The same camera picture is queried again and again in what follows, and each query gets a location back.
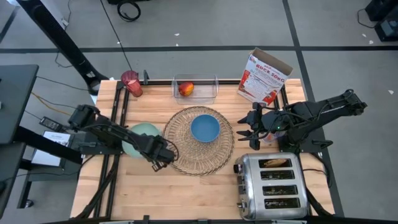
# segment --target wooden tabletop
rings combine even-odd
[[[110,117],[117,81],[102,81],[96,106],[101,114]],[[286,81],[289,103],[305,101],[299,79]],[[169,119],[178,111],[193,105],[179,105],[171,95],[170,86],[143,86],[144,94],[129,97],[126,125],[134,126],[149,122],[163,129]],[[237,85],[220,85],[218,96],[212,105],[205,105],[220,112],[232,125],[235,134],[235,148],[231,160],[215,174],[192,177],[183,175],[172,167],[154,172],[145,159],[131,158],[125,154],[119,163],[118,180],[114,195],[112,220],[142,220],[150,215],[151,220],[178,219],[240,219],[238,186],[233,174],[236,158],[246,153],[278,152],[277,142],[261,143],[261,150],[254,151],[247,141],[237,141],[236,131],[247,130],[246,124],[237,121],[252,110],[251,102],[237,94]],[[119,104],[120,119],[122,103]],[[323,166],[311,155],[301,153],[303,169],[321,169]],[[76,188],[71,217],[78,215],[90,201],[98,188],[103,156],[95,156],[83,166]],[[323,207],[333,213],[326,178],[321,172],[306,171],[305,182]],[[101,214],[104,215],[105,192]]]

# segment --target red plastic cup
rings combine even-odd
[[[122,74],[122,82],[125,84],[126,88],[130,93],[139,97],[142,95],[142,88],[139,84],[138,73],[135,71],[126,71]]]

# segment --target silver toaster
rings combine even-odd
[[[307,194],[295,154],[245,154],[236,160],[234,172],[238,175],[238,207],[243,219],[290,219],[307,215]]]

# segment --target woven placemat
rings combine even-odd
[[[193,138],[190,130],[194,118],[202,114],[214,116],[220,124],[220,135],[212,142],[203,143]],[[178,147],[179,159],[172,167],[188,175],[208,175],[222,168],[234,149],[233,130],[219,112],[205,106],[194,106],[176,113],[164,128],[164,138]],[[169,149],[176,148],[169,144]]]

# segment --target light green bowl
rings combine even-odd
[[[151,136],[162,135],[162,133],[153,124],[150,123],[141,123],[134,125],[130,130],[136,134],[146,134]],[[143,156],[137,150],[135,150],[131,144],[122,141],[122,147],[127,155],[134,158],[143,158]]]

